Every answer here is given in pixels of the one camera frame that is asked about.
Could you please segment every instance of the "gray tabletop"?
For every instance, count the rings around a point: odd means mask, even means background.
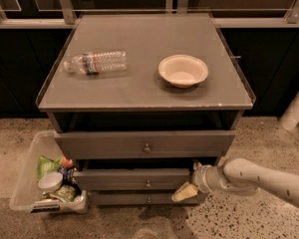
[[[125,72],[70,76],[63,62],[88,51],[125,50]],[[178,89],[158,74],[171,55],[208,66],[198,86]],[[207,14],[85,15],[39,104],[43,112],[245,110],[252,100]]]

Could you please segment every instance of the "white robotic arm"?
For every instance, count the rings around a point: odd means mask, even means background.
[[[197,165],[190,182],[172,197],[181,201],[213,190],[253,195],[262,188],[299,208],[299,175],[259,166],[244,158],[229,158],[222,166]]]

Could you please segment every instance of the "white pole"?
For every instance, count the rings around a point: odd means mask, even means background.
[[[287,130],[296,127],[299,122],[299,92],[280,119],[280,124]]]

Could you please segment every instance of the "clear bottle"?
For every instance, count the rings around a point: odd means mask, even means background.
[[[127,68],[125,51],[87,52],[64,63],[68,73],[95,75],[101,72],[122,71]]]

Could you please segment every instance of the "floor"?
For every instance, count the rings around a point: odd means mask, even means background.
[[[194,207],[98,207],[87,214],[20,214],[8,207],[22,162],[47,119],[0,119],[0,238],[296,238],[299,209],[261,191],[241,197],[214,191]],[[227,157],[241,156],[299,175],[299,124],[242,118]]]

